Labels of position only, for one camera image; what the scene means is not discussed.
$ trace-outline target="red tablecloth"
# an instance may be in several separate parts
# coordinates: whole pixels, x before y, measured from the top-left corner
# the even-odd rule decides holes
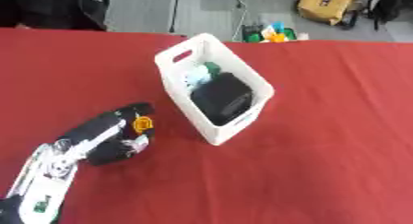
[[[43,142],[135,101],[157,110],[133,159],[82,163],[62,223],[413,223],[413,45],[228,46],[277,95],[208,145],[164,92],[156,34],[0,30],[0,193]]]

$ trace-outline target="black pouch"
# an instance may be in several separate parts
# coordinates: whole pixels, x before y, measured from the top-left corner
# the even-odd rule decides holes
[[[222,73],[194,90],[191,100],[215,125],[224,125],[246,112],[253,91],[232,73]]]

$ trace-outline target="white box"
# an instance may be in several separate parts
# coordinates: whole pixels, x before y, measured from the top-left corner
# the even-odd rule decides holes
[[[274,95],[273,87],[227,46],[210,34],[200,34],[155,56],[163,86],[172,100],[212,145],[219,146],[256,120],[264,105]],[[184,84],[184,74],[191,68],[213,62],[222,72],[231,72],[254,93],[252,107],[231,122],[216,126],[191,101]]]

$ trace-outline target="floor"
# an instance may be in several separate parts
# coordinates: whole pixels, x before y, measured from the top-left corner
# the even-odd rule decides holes
[[[283,21],[297,32],[307,32],[313,40],[413,41],[413,12],[373,30],[372,22],[359,20],[356,28],[342,30],[299,17],[294,11],[296,0],[243,0],[248,13],[244,24]],[[112,0],[107,23],[112,31],[162,32],[170,29],[175,0]],[[236,0],[179,0],[175,33],[193,36],[209,32],[223,41],[233,38],[244,9]]]

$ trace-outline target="chair leg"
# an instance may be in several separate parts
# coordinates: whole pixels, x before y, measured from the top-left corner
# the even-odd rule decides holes
[[[241,8],[241,7],[242,7],[241,0],[237,0],[237,2],[238,2],[237,7],[238,7],[238,8]]]
[[[171,21],[171,26],[170,26],[170,33],[175,32],[175,20],[176,20],[176,15],[178,11],[178,3],[179,3],[179,0],[175,0],[175,5],[173,7],[173,13],[172,13],[172,21]]]

